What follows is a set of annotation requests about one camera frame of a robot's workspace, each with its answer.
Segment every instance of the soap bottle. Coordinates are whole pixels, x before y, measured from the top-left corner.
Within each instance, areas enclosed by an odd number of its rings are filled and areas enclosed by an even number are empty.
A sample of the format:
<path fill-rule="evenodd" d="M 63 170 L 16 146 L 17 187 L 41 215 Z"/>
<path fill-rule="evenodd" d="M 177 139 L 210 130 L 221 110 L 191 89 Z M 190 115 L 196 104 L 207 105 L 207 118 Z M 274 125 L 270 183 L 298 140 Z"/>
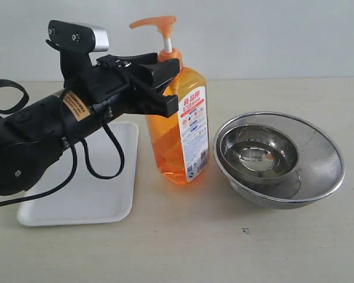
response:
<path fill-rule="evenodd" d="M 208 165 L 207 83 L 200 73 L 183 65 L 181 53 L 172 47 L 175 21 L 174 16 L 152 17 L 133 22 L 130 27 L 156 26 L 164 40 L 158 61 L 179 59 L 180 72 L 163 94 L 178 96 L 178 112 L 169 118 L 147 115 L 146 119 L 159 171 L 177 185 L 187 185 Z"/>

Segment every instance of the robotic arm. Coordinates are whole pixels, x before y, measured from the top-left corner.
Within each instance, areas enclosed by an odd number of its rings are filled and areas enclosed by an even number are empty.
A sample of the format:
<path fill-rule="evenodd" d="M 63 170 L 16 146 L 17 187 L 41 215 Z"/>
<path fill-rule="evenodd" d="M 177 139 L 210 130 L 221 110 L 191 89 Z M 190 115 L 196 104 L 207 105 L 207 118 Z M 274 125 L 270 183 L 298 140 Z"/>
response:
<path fill-rule="evenodd" d="M 60 53 L 63 89 L 27 107 L 29 96 L 19 84 L 0 80 L 0 87 L 15 87 L 23 98 L 14 107 L 0 110 L 0 195 L 9 196 L 31 189 L 44 172 L 67 149 L 73 168 L 59 186 L 43 194 L 0 202 L 0 206 L 41 198 L 64 187 L 74 176 L 81 142 L 89 172 L 100 179 L 118 176 L 124 166 L 122 148 L 108 123 L 122 114 L 170 117 L 178 111 L 177 96 L 163 96 L 179 72 L 178 59 L 157 61 L 157 53 L 132 57 L 106 55 L 92 65 L 89 53 L 107 51 L 104 29 L 52 20 L 48 25 L 49 46 Z M 121 158 L 119 171 L 101 176 L 89 161 L 85 138 L 103 128 Z"/>

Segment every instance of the orange pump head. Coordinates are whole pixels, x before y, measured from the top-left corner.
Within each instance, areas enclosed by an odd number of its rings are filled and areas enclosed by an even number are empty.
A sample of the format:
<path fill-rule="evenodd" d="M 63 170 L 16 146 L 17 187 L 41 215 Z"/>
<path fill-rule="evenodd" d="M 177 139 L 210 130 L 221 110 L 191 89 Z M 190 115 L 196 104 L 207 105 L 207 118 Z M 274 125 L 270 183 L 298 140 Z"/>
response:
<path fill-rule="evenodd" d="M 171 43 L 171 32 L 173 30 L 173 24 L 175 22 L 176 22 L 175 16 L 151 17 L 151 18 L 140 19 L 136 22 L 133 22 L 129 25 L 129 27 L 131 29 L 134 29 L 137 27 L 142 27 L 144 25 L 156 26 L 158 28 L 158 31 L 163 35 L 163 39 L 164 39 L 164 49 L 160 51 L 158 56 L 159 62 L 172 59 L 172 58 L 177 58 L 179 59 L 180 69 L 182 69 L 183 67 L 182 55 L 176 48 L 172 48 L 172 43 Z"/>

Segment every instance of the orange liquid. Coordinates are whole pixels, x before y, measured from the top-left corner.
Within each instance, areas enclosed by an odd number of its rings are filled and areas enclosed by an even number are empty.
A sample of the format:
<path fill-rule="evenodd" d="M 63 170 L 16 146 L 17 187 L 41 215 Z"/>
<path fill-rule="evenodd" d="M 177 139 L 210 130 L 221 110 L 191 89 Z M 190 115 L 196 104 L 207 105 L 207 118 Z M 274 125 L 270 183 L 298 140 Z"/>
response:
<path fill-rule="evenodd" d="M 179 101 L 181 101 L 190 91 L 200 86 L 206 86 L 203 76 L 184 67 L 165 90 L 164 95 L 177 94 Z M 159 171 L 177 185 L 187 184 L 178 113 L 169 118 L 149 115 L 146 116 L 146 119 Z"/>

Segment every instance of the plastic tray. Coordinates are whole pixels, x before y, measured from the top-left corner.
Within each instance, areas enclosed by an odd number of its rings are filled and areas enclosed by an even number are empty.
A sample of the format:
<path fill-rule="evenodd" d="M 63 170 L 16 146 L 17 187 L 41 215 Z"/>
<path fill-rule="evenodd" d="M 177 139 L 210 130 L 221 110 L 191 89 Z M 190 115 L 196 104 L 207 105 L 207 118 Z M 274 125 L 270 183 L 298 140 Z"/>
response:
<path fill-rule="evenodd" d="M 87 170 L 81 143 L 76 144 L 78 166 L 75 177 L 60 191 L 45 198 L 20 204 L 17 219 L 25 226 L 76 225 L 117 222 L 132 208 L 139 128 L 129 122 L 111 122 L 111 130 L 122 145 L 125 165 L 111 180 L 100 180 Z M 102 175 L 118 171 L 120 159 L 103 129 L 86 138 L 91 163 Z M 72 167 L 70 150 L 64 152 L 42 179 L 25 196 L 45 192 L 61 183 Z"/>

